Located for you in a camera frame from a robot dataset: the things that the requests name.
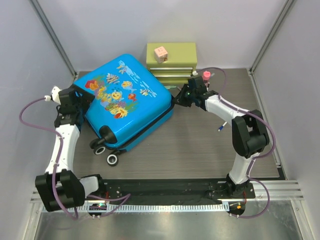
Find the blue fish-print suitcase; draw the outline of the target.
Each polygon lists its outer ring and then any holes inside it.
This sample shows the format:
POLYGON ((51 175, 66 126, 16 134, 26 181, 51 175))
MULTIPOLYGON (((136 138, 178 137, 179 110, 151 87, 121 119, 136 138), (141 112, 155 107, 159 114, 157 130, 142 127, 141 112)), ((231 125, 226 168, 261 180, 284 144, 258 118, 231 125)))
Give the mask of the blue fish-print suitcase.
POLYGON ((172 95, 131 54, 122 54, 78 78, 75 86, 94 95, 85 119, 97 137, 89 144, 95 155, 106 149, 109 166, 130 151, 174 112, 172 95))

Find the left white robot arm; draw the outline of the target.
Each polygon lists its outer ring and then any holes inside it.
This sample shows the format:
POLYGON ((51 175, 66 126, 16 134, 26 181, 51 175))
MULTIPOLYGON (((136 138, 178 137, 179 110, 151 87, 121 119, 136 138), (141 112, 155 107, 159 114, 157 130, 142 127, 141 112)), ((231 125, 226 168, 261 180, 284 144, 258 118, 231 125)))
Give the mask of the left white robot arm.
POLYGON ((65 89, 55 86, 50 98, 58 104, 56 139, 49 164, 45 173, 35 178, 35 187, 45 209, 54 212, 80 207, 89 195, 101 200, 106 187, 99 174, 78 178, 73 172, 76 144, 94 95, 73 84, 65 89))

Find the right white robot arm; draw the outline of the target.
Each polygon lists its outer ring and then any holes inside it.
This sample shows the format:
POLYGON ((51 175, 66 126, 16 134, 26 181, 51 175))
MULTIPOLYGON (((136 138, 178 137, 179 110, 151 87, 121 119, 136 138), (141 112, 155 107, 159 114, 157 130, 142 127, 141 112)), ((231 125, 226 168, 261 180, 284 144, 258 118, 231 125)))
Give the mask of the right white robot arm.
POLYGON ((183 107, 197 107, 212 113, 231 126, 235 159, 226 176, 226 194, 237 198, 247 188, 249 175, 257 157, 270 143, 267 127, 259 110, 246 110, 225 100, 218 92, 208 90, 202 77, 188 79, 173 102, 183 107))

